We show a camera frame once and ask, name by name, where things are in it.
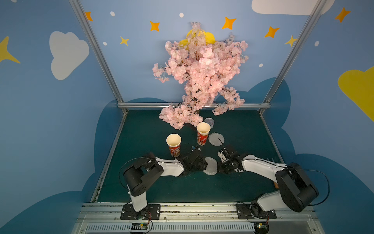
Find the red paper cup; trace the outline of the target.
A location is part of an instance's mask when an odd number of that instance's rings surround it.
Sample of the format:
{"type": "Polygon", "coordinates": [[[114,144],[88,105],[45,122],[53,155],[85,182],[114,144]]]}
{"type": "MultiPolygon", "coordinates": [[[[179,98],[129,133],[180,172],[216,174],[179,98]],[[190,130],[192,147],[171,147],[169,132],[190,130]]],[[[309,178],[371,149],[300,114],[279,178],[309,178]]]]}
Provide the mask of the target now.
{"type": "Polygon", "coordinates": [[[180,156],[182,138],[178,134],[170,134],[166,138],[170,154],[172,157],[177,158],[180,156]]]}
{"type": "Polygon", "coordinates": [[[204,146],[206,144],[211,127],[208,123],[202,122],[196,126],[196,129],[197,129],[197,143],[200,146],[204,146]]]}

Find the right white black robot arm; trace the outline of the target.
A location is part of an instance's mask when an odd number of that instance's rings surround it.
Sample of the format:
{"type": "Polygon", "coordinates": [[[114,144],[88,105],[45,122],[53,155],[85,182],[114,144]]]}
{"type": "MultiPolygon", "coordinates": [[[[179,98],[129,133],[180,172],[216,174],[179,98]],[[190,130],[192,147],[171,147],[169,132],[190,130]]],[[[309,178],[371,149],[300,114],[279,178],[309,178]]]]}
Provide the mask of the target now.
{"type": "Polygon", "coordinates": [[[221,162],[218,172],[251,172],[263,176],[278,185],[278,190],[264,194],[251,202],[251,215],[264,218],[276,209],[289,208],[300,213],[319,196],[312,180],[297,163],[282,164],[260,159],[254,155],[239,154],[231,145],[218,152],[221,162]]]}

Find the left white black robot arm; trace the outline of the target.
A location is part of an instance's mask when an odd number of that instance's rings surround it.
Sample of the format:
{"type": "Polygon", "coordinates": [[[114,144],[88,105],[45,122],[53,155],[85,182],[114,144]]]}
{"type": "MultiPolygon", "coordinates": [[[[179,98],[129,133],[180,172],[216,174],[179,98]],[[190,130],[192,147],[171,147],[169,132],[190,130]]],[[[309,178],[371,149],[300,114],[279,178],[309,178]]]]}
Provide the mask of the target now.
{"type": "Polygon", "coordinates": [[[180,155],[174,160],[164,160],[150,152],[126,162],[119,171],[119,181],[130,195],[133,210],[139,213],[148,206],[146,192],[160,177],[184,176],[204,171],[207,166],[207,161],[198,150],[180,155]]]}

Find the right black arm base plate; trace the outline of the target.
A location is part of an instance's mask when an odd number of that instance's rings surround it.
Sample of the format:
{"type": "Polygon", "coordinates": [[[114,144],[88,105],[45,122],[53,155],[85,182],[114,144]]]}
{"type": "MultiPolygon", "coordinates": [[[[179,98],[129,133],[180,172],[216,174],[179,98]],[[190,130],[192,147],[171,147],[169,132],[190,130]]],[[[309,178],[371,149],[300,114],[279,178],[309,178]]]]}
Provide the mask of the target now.
{"type": "Polygon", "coordinates": [[[274,210],[263,211],[259,205],[238,202],[235,205],[238,219],[276,219],[274,210]]]}

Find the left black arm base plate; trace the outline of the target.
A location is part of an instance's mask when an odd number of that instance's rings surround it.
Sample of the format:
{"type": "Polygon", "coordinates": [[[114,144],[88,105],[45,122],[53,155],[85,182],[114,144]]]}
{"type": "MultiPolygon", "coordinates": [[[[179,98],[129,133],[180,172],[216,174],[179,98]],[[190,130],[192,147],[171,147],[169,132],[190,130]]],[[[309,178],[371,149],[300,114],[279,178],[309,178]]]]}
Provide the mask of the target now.
{"type": "Polygon", "coordinates": [[[136,212],[132,204],[125,204],[122,207],[121,220],[159,220],[161,205],[148,204],[141,211],[136,212]]]}

